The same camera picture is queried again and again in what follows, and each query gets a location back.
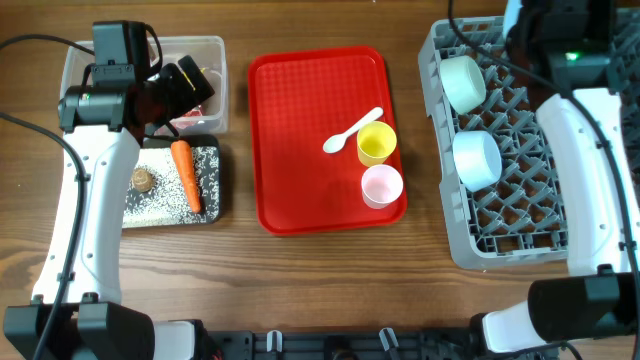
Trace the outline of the orange carrot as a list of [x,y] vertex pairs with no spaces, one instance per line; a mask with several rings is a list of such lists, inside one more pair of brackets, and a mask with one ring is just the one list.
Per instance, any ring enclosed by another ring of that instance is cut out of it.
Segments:
[[200,213],[202,205],[195,175],[192,149],[186,141],[177,140],[171,144],[170,150],[191,211]]

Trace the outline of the red snack wrapper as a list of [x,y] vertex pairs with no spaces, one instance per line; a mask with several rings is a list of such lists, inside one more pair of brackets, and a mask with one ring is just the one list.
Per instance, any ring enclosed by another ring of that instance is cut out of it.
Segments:
[[203,108],[201,105],[198,105],[185,113],[183,116],[173,119],[171,121],[171,124],[178,129],[185,129],[196,125],[202,116]]

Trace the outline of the pink plastic cup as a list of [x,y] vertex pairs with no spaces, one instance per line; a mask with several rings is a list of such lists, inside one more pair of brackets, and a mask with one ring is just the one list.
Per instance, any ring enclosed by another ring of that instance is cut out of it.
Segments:
[[382,209],[400,197],[404,190],[404,181],[394,167],[386,164],[374,165],[363,173],[361,190],[367,206]]

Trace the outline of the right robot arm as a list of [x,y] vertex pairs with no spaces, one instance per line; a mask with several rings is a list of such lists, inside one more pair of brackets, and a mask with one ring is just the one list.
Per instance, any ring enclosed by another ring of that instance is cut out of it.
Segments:
[[611,1],[507,5],[506,63],[527,78],[551,148],[569,274],[536,281],[522,303],[484,315],[490,353],[639,332],[639,209],[622,137],[615,25]]

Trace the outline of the white plastic spoon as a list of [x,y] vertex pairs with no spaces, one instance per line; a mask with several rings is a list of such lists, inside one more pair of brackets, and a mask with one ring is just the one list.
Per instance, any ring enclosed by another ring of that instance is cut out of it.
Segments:
[[356,123],[354,123],[349,129],[343,133],[331,136],[323,144],[323,151],[327,154],[334,154],[339,152],[346,144],[347,139],[354,133],[358,132],[365,125],[378,120],[384,114],[382,107],[374,107]]

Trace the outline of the blue bowl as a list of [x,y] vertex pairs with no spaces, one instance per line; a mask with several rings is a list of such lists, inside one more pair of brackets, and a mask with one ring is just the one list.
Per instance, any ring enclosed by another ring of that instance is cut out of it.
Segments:
[[464,131],[452,143],[456,171],[471,192],[497,183],[502,174],[502,157],[494,138],[486,131]]

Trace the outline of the yellow plastic cup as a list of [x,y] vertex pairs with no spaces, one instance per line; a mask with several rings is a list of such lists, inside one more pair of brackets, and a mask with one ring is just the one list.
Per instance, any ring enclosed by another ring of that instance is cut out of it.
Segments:
[[383,164],[397,145],[395,130],[385,122],[373,121],[357,133],[359,161],[367,167]]

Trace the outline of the brown food lump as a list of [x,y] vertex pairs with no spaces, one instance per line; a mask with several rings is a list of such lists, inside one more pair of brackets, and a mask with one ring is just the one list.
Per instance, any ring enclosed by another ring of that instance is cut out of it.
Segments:
[[145,193],[154,187],[155,181],[150,172],[143,168],[136,168],[131,177],[131,184],[135,190]]

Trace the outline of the green bowl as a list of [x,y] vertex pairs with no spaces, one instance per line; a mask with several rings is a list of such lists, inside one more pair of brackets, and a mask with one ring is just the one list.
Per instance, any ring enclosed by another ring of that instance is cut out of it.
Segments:
[[470,56],[441,61],[440,75],[444,93],[458,114],[466,114],[486,99],[486,85],[478,64]]

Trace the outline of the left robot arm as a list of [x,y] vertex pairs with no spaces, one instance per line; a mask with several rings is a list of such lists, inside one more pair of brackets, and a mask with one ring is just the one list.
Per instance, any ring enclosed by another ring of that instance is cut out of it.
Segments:
[[119,247],[130,178],[148,123],[164,124],[214,93],[190,56],[156,80],[134,64],[90,65],[67,89],[55,136],[67,168],[48,258],[4,335],[26,359],[212,359],[199,320],[153,322],[121,304]]

